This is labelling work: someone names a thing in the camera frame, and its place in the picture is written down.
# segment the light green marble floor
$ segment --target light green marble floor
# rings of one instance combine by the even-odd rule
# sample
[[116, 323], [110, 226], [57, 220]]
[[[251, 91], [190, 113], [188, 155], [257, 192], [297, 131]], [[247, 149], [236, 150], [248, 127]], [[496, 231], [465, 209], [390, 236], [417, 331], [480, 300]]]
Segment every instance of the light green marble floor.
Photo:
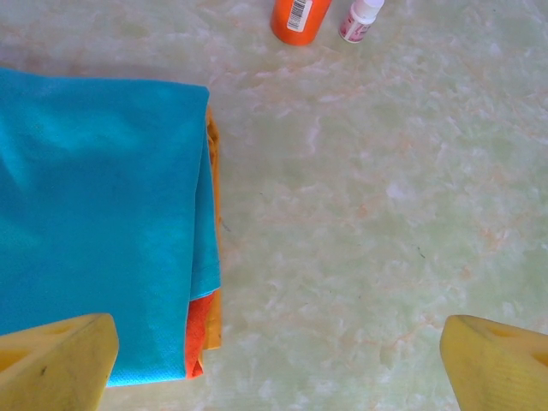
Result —
[[102, 411], [456, 411], [446, 317], [548, 333], [548, 2], [4, 0], [0, 64], [206, 84], [222, 131], [224, 346]]

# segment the barcode label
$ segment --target barcode label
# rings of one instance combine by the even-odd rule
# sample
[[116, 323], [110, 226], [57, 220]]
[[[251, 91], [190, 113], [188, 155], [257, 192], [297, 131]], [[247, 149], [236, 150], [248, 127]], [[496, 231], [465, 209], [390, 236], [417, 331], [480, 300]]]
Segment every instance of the barcode label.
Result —
[[312, 0], [294, 0], [288, 20], [288, 29], [302, 33], [307, 24], [308, 14], [312, 7]]

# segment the stack of folded cloths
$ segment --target stack of folded cloths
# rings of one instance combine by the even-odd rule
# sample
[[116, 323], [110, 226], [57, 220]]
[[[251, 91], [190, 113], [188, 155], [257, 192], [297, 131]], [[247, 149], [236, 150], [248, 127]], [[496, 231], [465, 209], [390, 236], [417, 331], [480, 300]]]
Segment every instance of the stack of folded cloths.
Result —
[[202, 373], [221, 326], [208, 98], [0, 69], [0, 335], [110, 313], [109, 385]]

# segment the orange cloth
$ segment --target orange cloth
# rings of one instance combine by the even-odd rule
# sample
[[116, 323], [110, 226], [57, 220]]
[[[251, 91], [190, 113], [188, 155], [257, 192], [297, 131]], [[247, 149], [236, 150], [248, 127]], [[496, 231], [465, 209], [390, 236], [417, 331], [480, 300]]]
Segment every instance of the orange cloth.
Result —
[[[221, 205], [219, 187], [218, 145], [219, 132], [211, 110], [207, 111], [207, 135], [210, 150], [213, 191], [215, 194], [215, 216], [217, 219], [217, 242], [221, 247]], [[185, 366], [187, 378], [196, 378], [203, 374], [202, 349], [213, 349], [221, 346], [221, 290], [191, 301], [188, 306], [188, 319], [185, 343]]]

